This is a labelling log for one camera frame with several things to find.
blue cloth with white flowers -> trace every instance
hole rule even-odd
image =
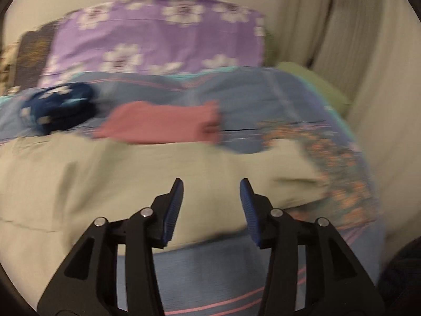
[[[42,89],[24,103],[22,121],[43,135],[66,131],[95,116],[94,89],[86,83]]]

folded pink cloth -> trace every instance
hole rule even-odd
[[[117,107],[94,138],[113,138],[130,144],[219,141],[218,104],[161,106],[144,101]]]

silver screw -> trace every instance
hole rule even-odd
[[[271,214],[273,217],[281,217],[281,216],[284,214],[284,212],[283,212],[282,210],[280,210],[280,209],[272,209],[272,210],[270,211],[270,214]]]
[[[151,208],[143,208],[142,210],[140,210],[140,215],[142,215],[143,217],[152,216],[153,213],[154,211]]]
[[[93,224],[96,225],[96,227],[101,227],[106,222],[107,222],[107,219],[105,217],[98,217],[98,218],[95,219],[95,221],[93,222]]]
[[[326,227],[329,225],[329,220],[325,219],[324,217],[321,217],[317,220],[317,223],[319,224],[319,226]]]

